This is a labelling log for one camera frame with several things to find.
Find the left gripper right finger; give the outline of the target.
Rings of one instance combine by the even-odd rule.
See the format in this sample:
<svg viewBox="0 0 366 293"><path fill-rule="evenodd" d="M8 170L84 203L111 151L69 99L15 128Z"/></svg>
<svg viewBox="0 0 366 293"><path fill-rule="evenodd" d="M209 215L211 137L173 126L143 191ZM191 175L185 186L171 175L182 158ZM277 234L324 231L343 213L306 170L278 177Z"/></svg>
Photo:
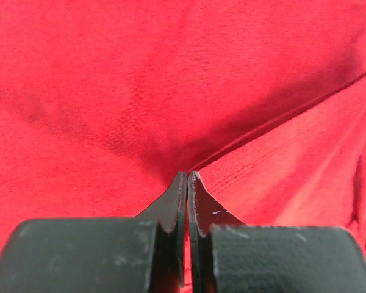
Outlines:
<svg viewBox="0 0 366 293"><path fill-rule="evenodd" d="M246 225L188 179L194 292L366 292L366 261L333 226Z"/></svg>

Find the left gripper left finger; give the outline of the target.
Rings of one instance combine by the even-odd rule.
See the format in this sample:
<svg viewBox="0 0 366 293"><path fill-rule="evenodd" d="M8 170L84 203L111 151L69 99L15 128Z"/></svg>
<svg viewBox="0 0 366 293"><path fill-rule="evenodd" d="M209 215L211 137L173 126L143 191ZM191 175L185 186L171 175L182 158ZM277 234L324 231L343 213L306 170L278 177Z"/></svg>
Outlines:
<svg viewBox="0 0 366 293"><path fill-rule="evenodd" d="M187 175L133 218L32 219L0 254L0 292L179 292Z"/></svg>

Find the red t shirt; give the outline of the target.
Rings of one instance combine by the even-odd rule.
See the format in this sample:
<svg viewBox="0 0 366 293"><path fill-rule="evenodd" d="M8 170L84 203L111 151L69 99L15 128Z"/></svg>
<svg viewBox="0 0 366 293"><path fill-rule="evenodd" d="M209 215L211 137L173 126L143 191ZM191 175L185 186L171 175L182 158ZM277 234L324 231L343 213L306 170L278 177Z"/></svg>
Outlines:
<svg viewBox="0 0 366 293"><path fill-rule="evenodd" d="M366 1L0 1L0 252L194 170L241 221L366 257Z"/></svg>

